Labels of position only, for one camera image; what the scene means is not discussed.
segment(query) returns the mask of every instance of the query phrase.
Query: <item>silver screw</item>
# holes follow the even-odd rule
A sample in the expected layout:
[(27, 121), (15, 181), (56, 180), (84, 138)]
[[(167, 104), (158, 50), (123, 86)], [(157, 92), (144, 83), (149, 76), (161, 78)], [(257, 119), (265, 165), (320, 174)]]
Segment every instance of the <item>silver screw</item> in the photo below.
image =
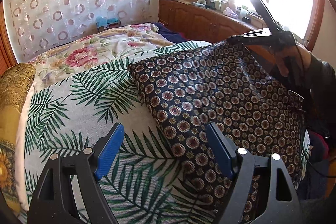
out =
[(50, 159), (51, 160), (55, 160), (55, 159), (57, 159), (58, 158), (58, 154), (56, 154), (56, 153), (54, 153), (54, 154), (52, 154), (51, 156), (50, 156)]
[(85, 149), (83, 150), (83, 152), (84, 152), (85, 155), (88, 155), (88, 154), (91, 154), (91, 153), (93, 152), (93, 150), (92, 150), (91, 147), (88, 147), (88, 148), (85, 148)]
[(280, 159), (281, 159), (280, 155), (277, 154), (277, 153), (272, 154), (272, 158), (273, 158), (274, 160), (280, 160)]
[(241, 155), (246, 155), (247, 154), (247, 150), (243, 147), (239, 147), (237, 151)]

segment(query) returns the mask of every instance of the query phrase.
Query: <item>dark patterned fabric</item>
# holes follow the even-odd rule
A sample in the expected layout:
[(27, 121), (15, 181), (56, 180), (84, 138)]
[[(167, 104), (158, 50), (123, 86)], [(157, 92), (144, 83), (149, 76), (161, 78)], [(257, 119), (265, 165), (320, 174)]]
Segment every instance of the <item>dark patterned fabric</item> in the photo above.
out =
[[(184, 174), (200, 199), (216, 208), (231, 181), (221, 176), (205, 132), (209, 122), (254, 155), (279, 153), (293, 180), (299, 164), (301, 98), (289, 94), (243, 46), (220, 42), (176, 52), (130, 67), (142, 100), (152, 113)], [(254, 216), (258, 178), (254, 178), (244, 221)]]

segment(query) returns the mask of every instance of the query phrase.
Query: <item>person's arm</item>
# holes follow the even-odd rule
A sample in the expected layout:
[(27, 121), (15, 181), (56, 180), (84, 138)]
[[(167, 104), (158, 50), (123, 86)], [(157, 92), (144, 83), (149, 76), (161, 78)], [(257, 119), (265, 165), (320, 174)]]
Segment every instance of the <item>person's arm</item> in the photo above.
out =
[(277, 66), (282, 76), (288, 76), (288, 69), (283, 58), (290, 56), (296, 59), (301, 69), (305, 71), (305, 86), (310, 89), (314, 107), (324, 120), (330, 133), (336, 137), (336, 77), (330, 64), (317, 59), (301, 44), (285, 48), (274, 54)]

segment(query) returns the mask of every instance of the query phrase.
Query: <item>yellow embroidered pillow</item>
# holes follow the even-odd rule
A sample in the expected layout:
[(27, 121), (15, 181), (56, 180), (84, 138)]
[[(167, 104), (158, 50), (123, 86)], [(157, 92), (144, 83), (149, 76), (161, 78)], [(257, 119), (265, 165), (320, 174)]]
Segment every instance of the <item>yellow embroidered pillow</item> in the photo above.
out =
[(14, 173), (16, 132), (35, 72), (32, 65), (18, 64), (0, 77), (0, 189), (15, 213), (20, 212)]

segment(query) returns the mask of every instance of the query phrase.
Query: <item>bed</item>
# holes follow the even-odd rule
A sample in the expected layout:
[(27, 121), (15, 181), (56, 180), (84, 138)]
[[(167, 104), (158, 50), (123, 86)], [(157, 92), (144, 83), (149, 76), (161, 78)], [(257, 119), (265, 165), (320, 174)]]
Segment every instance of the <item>bed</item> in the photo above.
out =
[[(120, 122), (125, 127), (124, 143), (109, 175), (100, 181), (119, 223), (211, 223), (214, 208), (205, 199), (208, 195), (200, 195), (185, 180), (184, 161), (172, 152), (129, 72), (139, 62), (210, 46), (148, 23), (86, 37), (32, 60), (37, 93), (31, 99), (21, 143), (20, 168), (22, 172), (24, 166), (26, 186), (21, 206), (28, 209), (51, 154), (77, 154)], [(72, 183), (80, 217), (88, 222), (76, 177)], [(25, 221), (26, 212), (20, 217)]]

